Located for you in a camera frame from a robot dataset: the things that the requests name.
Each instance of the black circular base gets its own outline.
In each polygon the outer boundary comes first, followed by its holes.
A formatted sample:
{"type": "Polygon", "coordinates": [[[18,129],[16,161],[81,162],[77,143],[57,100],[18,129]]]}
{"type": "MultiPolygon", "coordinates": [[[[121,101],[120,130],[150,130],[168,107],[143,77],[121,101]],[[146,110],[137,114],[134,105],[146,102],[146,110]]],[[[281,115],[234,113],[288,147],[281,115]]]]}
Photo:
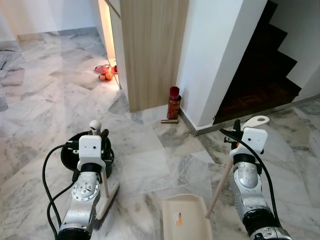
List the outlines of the black circular base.
{"type": "MultiPolygon", "coordinates": [[[[76,135],[74,135],[73,137],[71,137],[69,139],[69,141],[79,141],[80,137],[84,136],[84,135],[88,135],[89,132],[88,131],[84,131],[84,132],[80,132],[76,135]]],[[[113,156],[113,151],[111,149],[111,143],[109,141],[109,139],[107,139],[107,145],[110,149],[110,152],[105,153],[104,154],[104,158],[102,160],[111,160],[111,158],[114,158],[113,156]]],[[[62,148],[61,154],[60,154],[60,158],[61,158],[61,162],[63,163],[63,165],[71,170],[71,171],[75,171],[77,170],[77,164],[79,162],[79,156],[77,154],[73,154],[73,151],[68,149],[68,147],[64,146],[62,148]]],[[[112,172],[112,164],[110,164],[110,162],[106,162],[106,167],[105,167],[105,173],[106,173],[106,177],[108,178],[110,176],[112,172]]]]}

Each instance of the marble floor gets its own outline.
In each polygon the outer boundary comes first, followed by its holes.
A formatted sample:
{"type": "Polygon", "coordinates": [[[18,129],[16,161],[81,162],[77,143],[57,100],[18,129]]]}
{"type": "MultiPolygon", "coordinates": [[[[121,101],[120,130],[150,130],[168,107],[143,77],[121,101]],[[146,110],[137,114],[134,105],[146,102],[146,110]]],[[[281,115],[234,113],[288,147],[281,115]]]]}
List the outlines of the marble floor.
{"type": "MultiPolygon", "coordinates": [[[[42,184],[46,154],[89,122],[110,131],[115,153],[112,185],[119,195],[93,240],[163,239],[161,200],[180,193],[207,204],[228,161],[224,136],[193,137],[181,120],[160,124],[167,107],[135,113],[115,80],[99,82],[94,67],[106,52],[95,29],[23,36],[0,42],[0,239],[54,239],[47,222],[42,184]]],[[[274,185],[282,225],[294,239],[320,239],[320,101],[269,115],[265,162],[274,185]]],[[[52,195],[72,180],[57,152],[46,179],[52,195]]],[[[270,202],[264,174],[263,194],[270,202]]],[[[70,194],[56,201],[63,216],[70,194]]],[[[215,240],[247,240],[226,184],[211,216],[215,240]]]]}

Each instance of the white dustpan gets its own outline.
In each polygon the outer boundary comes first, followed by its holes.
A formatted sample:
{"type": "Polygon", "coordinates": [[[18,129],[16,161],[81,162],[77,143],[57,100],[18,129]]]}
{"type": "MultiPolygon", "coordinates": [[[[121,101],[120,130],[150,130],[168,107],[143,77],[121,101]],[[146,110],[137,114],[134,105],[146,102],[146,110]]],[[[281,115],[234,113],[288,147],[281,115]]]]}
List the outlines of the white dustpan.
{"type": "Polygon", "coordinates": [[[180,194],[162,201],[164,240],[213,240],[202,197],[180,194]]]}

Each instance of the staircase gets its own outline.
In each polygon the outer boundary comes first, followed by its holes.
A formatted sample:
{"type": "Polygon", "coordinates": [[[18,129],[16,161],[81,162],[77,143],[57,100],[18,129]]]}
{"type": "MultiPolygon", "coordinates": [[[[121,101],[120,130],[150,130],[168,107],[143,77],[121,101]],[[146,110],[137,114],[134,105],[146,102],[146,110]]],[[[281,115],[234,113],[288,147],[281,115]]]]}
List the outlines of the staircase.
{"type": "Polygon", "coordinates": [[[287,78],[297,61],[278,51],[287,32],[269,24],[277,4],[268,1],[214,124],[291,103],[301,88],[287,78]]]}

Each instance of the dustpan label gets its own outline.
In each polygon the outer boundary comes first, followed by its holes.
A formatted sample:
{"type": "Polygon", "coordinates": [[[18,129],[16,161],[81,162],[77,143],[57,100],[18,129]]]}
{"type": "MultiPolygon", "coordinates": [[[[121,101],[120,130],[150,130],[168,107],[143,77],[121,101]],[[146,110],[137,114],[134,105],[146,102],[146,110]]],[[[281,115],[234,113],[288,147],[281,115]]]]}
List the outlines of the dustpan label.
{"type": "Polygon", "coordinates": [[[173,213],[173,224],[175,224],[177,226],[182,226],[181,212],[174,212],[173,213]]]}

